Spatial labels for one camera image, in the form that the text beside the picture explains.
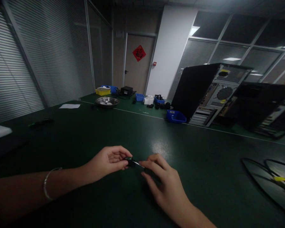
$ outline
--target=computer case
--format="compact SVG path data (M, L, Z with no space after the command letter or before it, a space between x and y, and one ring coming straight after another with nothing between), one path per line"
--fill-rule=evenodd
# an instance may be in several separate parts
M249 131L280 138L285 135L285 85L243 83L236 103L227 112L238 113L238 123Z
M225 63L187 67L171 105L189 124L208 127L252 70Z

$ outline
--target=stainless steel bowl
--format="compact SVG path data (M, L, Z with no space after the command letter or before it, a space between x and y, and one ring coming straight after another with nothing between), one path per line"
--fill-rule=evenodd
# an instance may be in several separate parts
M98 98L96 99L95 103L102 108L115 108L118 103L119 100L116 98L110 98L110 97L102 97L102 98Z

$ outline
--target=silver bracelet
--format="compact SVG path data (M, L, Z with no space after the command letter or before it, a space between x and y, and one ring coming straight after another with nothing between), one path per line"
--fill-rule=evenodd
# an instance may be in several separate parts
M44 191L45 197L46 197L47 200L49 200L49 201L52 201L53 199L48 195L47 188L46 188L48 176L50 175L50 173L51 173L52 171L54 171L54 170L61 170L61 169L62 169L62 167L58 167L58 168L52 169L51 171L49 171L49 173L47 174L47 176L46 176L45 179L44 179L43 191Z

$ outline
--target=wooden door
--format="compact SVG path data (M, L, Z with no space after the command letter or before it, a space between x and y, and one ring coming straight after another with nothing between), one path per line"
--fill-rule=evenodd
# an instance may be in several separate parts
M125 70L128 72L124 75L124 86L133 87L137 93L145 93L154 42L155 37L128 35L125 65ZM138 62L133 51L139 45L142 46L146 56Z

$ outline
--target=red diamond sign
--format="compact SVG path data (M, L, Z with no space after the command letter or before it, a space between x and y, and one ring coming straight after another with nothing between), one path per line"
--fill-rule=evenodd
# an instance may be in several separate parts
M145 51L143 50L143 47L139 45L134 51L133 55L135 56L137 62L139 62L143 57L146 56Z

